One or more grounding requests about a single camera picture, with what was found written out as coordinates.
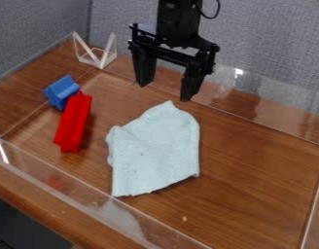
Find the transparent triangular holder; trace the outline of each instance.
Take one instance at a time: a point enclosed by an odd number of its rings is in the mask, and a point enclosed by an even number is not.
[[[104,69],[116,59],[116,37],[112,33],[104,49],[89,48],[76,32],[72,32],[74,52],[81,63]]]

